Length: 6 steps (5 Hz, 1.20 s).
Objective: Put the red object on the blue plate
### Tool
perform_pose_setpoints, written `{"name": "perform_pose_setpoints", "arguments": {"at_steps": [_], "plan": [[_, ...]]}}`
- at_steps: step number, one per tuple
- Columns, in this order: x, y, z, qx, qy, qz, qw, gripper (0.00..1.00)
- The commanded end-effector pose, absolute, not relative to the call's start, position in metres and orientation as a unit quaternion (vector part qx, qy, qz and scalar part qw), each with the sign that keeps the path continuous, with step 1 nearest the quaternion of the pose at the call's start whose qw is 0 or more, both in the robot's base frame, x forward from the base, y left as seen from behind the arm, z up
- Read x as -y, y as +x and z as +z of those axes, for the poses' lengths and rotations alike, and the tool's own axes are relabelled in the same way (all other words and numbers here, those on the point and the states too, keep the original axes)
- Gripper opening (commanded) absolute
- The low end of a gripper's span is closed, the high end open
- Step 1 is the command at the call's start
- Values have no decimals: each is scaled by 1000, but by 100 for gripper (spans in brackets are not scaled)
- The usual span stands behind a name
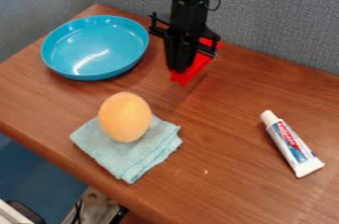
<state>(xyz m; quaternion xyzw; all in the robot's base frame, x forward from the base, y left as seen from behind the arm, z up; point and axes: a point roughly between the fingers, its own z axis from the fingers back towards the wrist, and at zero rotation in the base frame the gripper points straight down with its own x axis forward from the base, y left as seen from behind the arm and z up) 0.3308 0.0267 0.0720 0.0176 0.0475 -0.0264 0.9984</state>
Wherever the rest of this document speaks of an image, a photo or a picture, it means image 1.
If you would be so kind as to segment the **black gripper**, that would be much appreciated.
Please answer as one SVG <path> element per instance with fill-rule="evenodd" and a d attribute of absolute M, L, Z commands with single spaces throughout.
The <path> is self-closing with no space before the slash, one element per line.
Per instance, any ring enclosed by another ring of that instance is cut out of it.
<path fill-rule="evenodd" d="M 163 39 L 167 66 L 179 73 L 192 65 L 198 50 L 210 55 L 216 50 L 216 46 L 203 47 L 199 39 L 220 40 L 220 36 L 207 27 L 208 12 L 216 11 L 219 5 L 211 8 L 210 0 L 172 0 L 167 20 L 156 12 L 150 14 L 148 31 Z"/>

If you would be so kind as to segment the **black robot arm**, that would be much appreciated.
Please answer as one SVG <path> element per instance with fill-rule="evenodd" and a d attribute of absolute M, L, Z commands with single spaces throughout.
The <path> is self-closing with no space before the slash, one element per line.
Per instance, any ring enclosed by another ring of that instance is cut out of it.
<path fill-rule="evenodd" d="M 211 0 L 172 0 L 170 20 L 150 15 L 148 32 L 163 39 L 167 67 L 183 73 L 194 64 L 196 53 L 215 57 L 220 35 L 207 26 Z"/>

